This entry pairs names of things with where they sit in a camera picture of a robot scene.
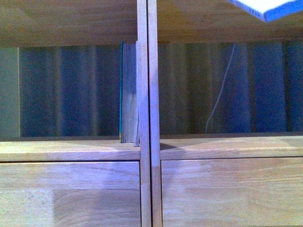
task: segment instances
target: light wood surface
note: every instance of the light wood surface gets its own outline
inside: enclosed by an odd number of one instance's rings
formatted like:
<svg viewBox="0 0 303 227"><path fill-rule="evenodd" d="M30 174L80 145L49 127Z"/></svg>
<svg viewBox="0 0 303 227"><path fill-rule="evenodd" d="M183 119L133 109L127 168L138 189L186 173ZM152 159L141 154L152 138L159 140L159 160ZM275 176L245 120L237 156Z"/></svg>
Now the light wood surface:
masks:
<svg viewBox="0 0 303 227"><path fill-rule="evenodd" d="M164 139L160 142L161 160L303 156L303 136Z"/></svg>
<svg viewBox="0 0 303 227"><path fill-rule="evenodd" d="M303 158L161 163L164 227L303 225Z"/></svg>
<svg viewBox="0 0 303 227"><path fill-rule="evenodd" d="M0 162L140 160L140 148L119 140L0 142Z"/></svg>
<svg viewBox="0 0 303 227"><path fill-rule="evenodd" d="M135 43L135 0L1 0L0 46Z"/></svg>
<svg viewBox="0 0 303 227"><path fill-rule="evenodd" d="M151 134L152 225L162 227L157 1L148 0L148 64Z"/></svg>
<svg viewBox="0 0 303 227"><path fill-rule="evenodd" d="M148 89L148 44L147 44L147 1L137 1L138 42L137 76L139 82L139 135L140 135L140 184L142 227L152 226L151 204L151 160L150 160L150 120L149 120L149 89Z"/></svg>
<svg viewBox="0 0 303 227"><path fill-rule="evenodd" d="M140 227L138 162L0 164L0 226Z"/></svg>
<svg viewBox="0 0 303 227"><path fill-rule="evenodd" d="M291 40L303 37L303 13L264 23L226 0L158 0L159 41Z"/></svg>

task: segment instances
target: shelf board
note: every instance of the shelf board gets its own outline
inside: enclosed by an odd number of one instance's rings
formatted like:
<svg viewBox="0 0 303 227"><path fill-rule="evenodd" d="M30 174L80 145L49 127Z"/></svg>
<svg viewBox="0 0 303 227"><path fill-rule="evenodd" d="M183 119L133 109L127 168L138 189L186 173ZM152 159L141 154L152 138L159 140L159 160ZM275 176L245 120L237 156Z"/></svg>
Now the shelf board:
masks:
<svg viewBox="0 0 303 227"><path fill-rule="evenodd" d="M0 142L0 162L140 160L140 148L119 140Z"/></svg>
<svg viewBox="0 0 303 227"><path fill-rule="evenodd" d="M250 134L213 135L194 138L161 139L161 160L189 160L251 157L303 157L303 136L288 134L261 136Z"/></svg>
<svg viewBox="0 0 303 227"><path fill-rule="evenodd" d="M160 43L293 40L303 37L303 13L265 23L227 0L158 0Z"/></svg>
<svg viewBox="0 0 303 227"><path fill-rule="evenodd" d="M135 0L10 0L0 6L0 46L135 43Z"/></svg>

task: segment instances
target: wooden drawer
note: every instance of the wooden drawer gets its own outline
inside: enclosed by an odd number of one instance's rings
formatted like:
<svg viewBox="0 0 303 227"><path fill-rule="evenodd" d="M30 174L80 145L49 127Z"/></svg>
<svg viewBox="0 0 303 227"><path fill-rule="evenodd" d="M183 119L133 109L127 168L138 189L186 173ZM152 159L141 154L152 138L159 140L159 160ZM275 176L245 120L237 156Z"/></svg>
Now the wooden drawer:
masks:
<svg viewBox="0 0 303 227"><path fill-rule="evenodd" d="M303 158L162 161L164 227L303 225Z"/></svg>
<svg viewBox="0 0 303 227"><path fill-rule="evenodd" d="M0 226L139 227L139 162L0 164Z"/></svg>

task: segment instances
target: vertical wooden divider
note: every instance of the vertical wooden divider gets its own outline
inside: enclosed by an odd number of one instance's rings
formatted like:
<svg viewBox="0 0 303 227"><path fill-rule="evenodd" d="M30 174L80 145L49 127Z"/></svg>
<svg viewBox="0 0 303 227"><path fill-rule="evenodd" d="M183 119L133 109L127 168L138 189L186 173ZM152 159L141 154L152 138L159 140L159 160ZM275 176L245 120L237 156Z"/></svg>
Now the vertical wooden divider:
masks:
<svg viewBox="0 0 303 227"><path fill-rule="evenodd" d="M157 1L147 0L148 10L148 63L150 94L151 134L151 200L152 225L162 227L161 162L159 129L159 86L158 86L158 28Z"/></svg>
<svg viewBox="0 0 303 227"><path fill-rule="evenodd" d="M148 88L147 0L137 0L138 42L137 66L139 76L139 134L140 134L140 184L141 225L152 226L151 205L151 159Z"/></svg>

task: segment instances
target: curtain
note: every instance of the curtain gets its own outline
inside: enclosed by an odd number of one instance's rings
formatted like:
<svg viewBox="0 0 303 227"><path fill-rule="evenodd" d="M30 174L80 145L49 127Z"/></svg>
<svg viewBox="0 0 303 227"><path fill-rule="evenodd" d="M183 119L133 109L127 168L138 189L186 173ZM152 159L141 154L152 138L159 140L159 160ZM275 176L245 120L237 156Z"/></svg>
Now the curtain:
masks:
<svg viewBox="0 0 303 227"><path fill-rule="evenodd" d="M204 133L232 44L160 44L160 133ZM303 43L236 44L209 133L303 130Z"/></svg>
<svg viewBox="0 0 303 227"><path fill-rule="evenodd" d="M120 46L21 48L21 136L119 135Z"/></svg>

